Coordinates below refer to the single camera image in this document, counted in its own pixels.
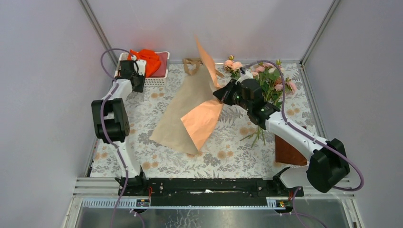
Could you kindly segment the pink fake flower bunch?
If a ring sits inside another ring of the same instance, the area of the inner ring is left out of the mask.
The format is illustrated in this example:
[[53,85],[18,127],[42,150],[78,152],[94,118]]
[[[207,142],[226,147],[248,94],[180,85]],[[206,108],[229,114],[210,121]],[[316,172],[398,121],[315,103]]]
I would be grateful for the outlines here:
[[[285,69],[281,65],[281,59],[276,60],[275,64],[279,67],[283,76],[285,76]],[[231,77],[234,79],[240,78],[240,68],[242,66],[244,65],[241,62],[234,61],[234,56],[229,56],[229,58],[224,62],[224,69],[231,73]],[[271,63],[258,62],[253,64],[250,67],[250,70],[254,79],[259,82],[260,86],[262,86],[265,101],[271,102],[280,109],[282,108],[283,103],[280,99],[282,99],[283,95],[285,93],[294,94],[297,91],[295,83],[288,77],[285,78],[285,85],[283,86],[283,79],[281,78],[279,71]],[[257,130],[241,139],[241,141],[247,138],[252,138],[252,136],[255,136],[251,145],[252,147],[259,139],[262,139],[264,145],[266,145],[262,128],[258,127]]]

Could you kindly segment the beige orange wrapping paper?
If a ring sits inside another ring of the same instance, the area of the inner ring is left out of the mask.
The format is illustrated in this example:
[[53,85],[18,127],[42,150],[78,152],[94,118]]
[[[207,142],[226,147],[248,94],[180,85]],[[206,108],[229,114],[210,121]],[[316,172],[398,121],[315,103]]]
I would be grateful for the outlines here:
[[196,45],[202,65],[184,78],[150,136],[162,146],[191,155],[207,142],[223,109],[213,95],[220,88],[214,60],[199,41]]

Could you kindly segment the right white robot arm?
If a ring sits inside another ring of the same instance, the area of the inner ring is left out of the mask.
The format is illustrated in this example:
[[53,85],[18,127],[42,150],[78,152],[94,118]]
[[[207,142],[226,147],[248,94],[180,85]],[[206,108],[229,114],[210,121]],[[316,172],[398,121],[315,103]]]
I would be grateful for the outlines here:
[[291,189],[303,186],[327,193],[350,173],[349,164],[343,159],[344,145],[338,139],[329,141],[287,121],[278,107],[264,100],[256,80],[232,79],[213,95],[226,105],[238,105],[246,110],[252,123],[280,137],[307,159],[308,166],[287,167],[273,177],[272,188],[277,195],[284,196]]

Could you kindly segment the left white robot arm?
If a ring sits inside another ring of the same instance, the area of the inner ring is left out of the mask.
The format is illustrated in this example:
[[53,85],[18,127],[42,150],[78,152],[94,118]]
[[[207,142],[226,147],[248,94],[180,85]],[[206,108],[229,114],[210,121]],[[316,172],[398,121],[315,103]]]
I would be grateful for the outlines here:
[[147,191],[145,173],[130,151],[130,123],[125,101],[132,92],[144,89],[146,61],[121,60],[119,75],[113,77],[112,87],[100,100],[91,103],[96,137],[116,149],[122,177],[118,179],[122,192],[135,195]]

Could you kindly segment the white plastic basket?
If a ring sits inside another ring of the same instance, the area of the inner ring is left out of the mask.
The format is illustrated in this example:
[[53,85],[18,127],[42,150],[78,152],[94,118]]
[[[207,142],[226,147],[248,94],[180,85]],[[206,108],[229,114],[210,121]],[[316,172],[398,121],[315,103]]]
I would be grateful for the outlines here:
[[[120,61],[121,60],[126,60],[128,58],[128,53],[124,52],[121,53],[118,59],[118,63],[116,66],[116,70],[115,70],[115,78],[117,78],[118,76],[120,76]],[[167,70],[166,70],[166,75],[165,77],[162,78],[155,78],[155,77],[148,77],[145,79],[144,82],[144,86],[145,87],[152,87],[152,86],[166,86],[167,85],[167,77],[168,77],[168,71],[169,71],[169,60],[168,60],[168,65],[167,65]]]

